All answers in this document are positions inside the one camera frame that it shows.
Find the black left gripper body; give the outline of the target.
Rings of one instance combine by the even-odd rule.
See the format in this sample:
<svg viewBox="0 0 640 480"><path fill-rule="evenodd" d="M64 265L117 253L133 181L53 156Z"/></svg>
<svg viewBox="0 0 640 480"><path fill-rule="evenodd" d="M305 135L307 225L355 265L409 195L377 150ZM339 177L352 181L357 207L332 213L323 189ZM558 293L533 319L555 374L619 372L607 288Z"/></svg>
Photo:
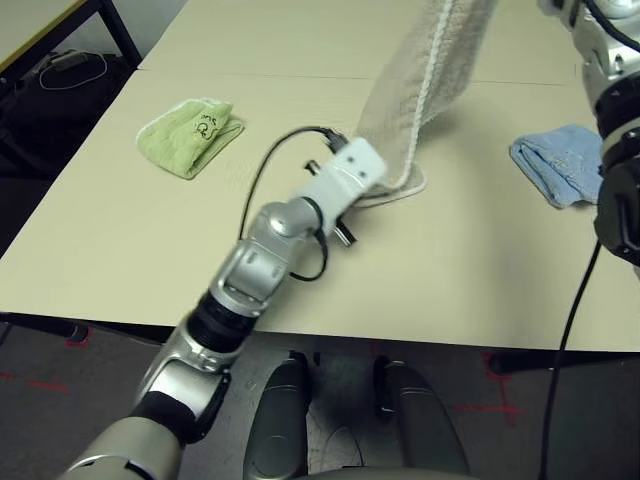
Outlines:
<svg viewBox="0 0 640 480"><path fill-rule="evenodd" d="M346 248L351 248L357 242L357 238L341 217L338 217L335 221L334 234Z"/></svg>

